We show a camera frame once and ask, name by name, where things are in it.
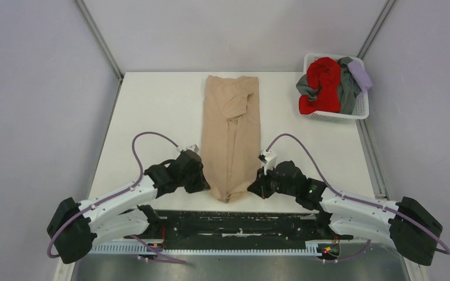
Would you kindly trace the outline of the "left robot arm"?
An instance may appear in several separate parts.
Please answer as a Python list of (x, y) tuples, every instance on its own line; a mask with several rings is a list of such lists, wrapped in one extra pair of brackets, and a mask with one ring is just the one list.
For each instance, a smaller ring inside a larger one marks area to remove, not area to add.
[(180, 187), (189, 194), (210, 188), (201, 157), (190, 149), (181, 151), (176, 159), (150, 166), (140, 180), (93, 200), (64, 199), (46, 228), (51, 239), (48, 257), (70, 264), (114, 239), (139, 234), (156, 237), (161, 223), (149, 202)]

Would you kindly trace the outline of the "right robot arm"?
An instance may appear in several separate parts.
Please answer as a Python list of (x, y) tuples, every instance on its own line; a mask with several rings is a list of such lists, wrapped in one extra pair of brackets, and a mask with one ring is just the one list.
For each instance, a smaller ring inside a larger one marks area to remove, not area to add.
[(443, 226), (417, 200), (378, 200), (344, 191), (333, 191), (322, 181), (306, 177), (292, 161), (268, 171), (259, 169), (248, 191), (266, 199), (274, 193), (293, 196), (307, 210), (318, 212), (315, 232), (369, 239), (393, 247), (419, 265), (432, 264), (439, 250)]

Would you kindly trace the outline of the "beige t shirt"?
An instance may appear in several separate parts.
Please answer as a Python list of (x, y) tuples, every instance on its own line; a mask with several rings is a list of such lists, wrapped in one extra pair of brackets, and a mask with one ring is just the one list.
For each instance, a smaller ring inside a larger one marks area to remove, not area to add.
[(208, 76), (201, 157), (211, 196), (224, 203), (244, 197), (260, 168), (260, 150), (259, 79)]

